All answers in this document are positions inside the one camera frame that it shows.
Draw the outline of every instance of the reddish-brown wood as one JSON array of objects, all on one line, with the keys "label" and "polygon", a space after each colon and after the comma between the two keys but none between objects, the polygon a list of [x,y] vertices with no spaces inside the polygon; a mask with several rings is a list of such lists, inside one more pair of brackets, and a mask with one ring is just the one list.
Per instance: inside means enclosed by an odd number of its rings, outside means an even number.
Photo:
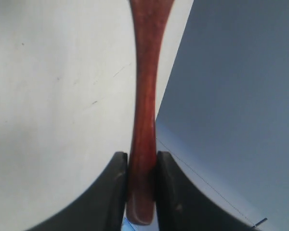
[{"label": "reddish-brown wood", "polygon": [[159,51],[172,4],[173,0],[131,0],[137,79],[126,214],[129,221],[138,225],[150,224],[154,214],[156,80]]}]

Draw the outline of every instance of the wood grain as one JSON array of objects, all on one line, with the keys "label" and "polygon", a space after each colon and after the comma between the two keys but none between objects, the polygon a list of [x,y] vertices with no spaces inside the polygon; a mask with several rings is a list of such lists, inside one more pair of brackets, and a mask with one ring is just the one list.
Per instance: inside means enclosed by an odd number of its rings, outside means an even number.
[{"label": "wood grain", "polygon": [[155,95],[159,51],[173,0],[131,0],[136,43],[136,106],[126,215],[149,225],[154,215]]}]

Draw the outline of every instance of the wooden stick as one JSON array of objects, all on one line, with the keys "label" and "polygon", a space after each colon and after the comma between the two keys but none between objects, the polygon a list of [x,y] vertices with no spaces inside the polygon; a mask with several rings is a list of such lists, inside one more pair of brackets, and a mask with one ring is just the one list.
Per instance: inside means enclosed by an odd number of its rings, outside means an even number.
[{"label": "wooden stick", "polygon": [[173,0],[131,0],[137,79],[126,214],[129,221],[138,225],[149,225],[154,215],[156,80],[159,51],[172,4]]}]

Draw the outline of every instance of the thin wire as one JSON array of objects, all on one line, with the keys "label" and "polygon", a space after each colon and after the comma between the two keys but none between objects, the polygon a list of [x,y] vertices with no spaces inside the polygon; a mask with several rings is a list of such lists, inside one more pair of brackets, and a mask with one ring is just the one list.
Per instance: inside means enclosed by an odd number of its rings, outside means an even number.
[{"label": "thin wire", "polygon": [[221,195],[220,192],[218,192],[213,186],[211,186],[202,176],[200,176],[192,167],[190,167],[185,161],[183,161],[181,158],[179,158],[175,153],[173,153],[166,145],[163,144],[162,141],[160,141],[158,138],[156,138],[158,142],[160,142],[173,156],[175,156],[178,160],[180,160],[182,163],[184,163],[190,170],[192,170],[199,178],[201,178],[210,188],[212,188],[221,198],[223,198],[232,208],[234,208],[239,214],[241,214],[247,221],[249,221],[252,225],[255,225],[250,219],[248,219],[247,216],[245,216],[243,213],[241,213],[234,205],[232,205],[225,197]]}]

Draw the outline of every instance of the wooden handle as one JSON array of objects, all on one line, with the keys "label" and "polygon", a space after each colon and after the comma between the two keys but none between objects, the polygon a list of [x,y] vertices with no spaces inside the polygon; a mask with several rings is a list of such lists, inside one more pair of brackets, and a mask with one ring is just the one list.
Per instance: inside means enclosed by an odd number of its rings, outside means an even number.
[{"label": "wooden handle", "polygon": [[126,215],[149,225],[154,215],[155,93],[159,51],[173,0],[131,0],[137,59],[136,107]]}]

